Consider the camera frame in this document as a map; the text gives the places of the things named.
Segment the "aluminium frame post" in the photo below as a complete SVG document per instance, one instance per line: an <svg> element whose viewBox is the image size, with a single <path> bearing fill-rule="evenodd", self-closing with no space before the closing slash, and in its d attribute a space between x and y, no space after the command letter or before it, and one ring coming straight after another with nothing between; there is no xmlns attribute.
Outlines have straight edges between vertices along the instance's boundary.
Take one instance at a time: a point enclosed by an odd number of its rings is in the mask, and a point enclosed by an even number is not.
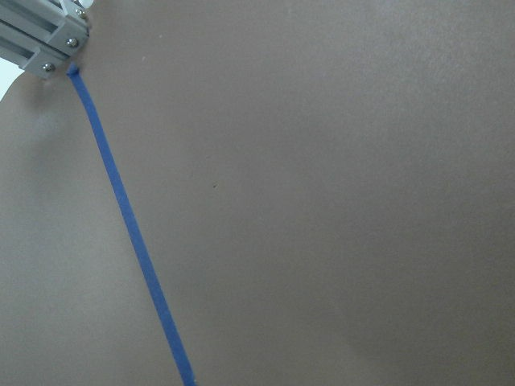
<svg viewBox="0 0 515 386"><path fill-rule="evenodd" d="M87 43L92 4L1 0L1 58L47 79Z"/></svg>

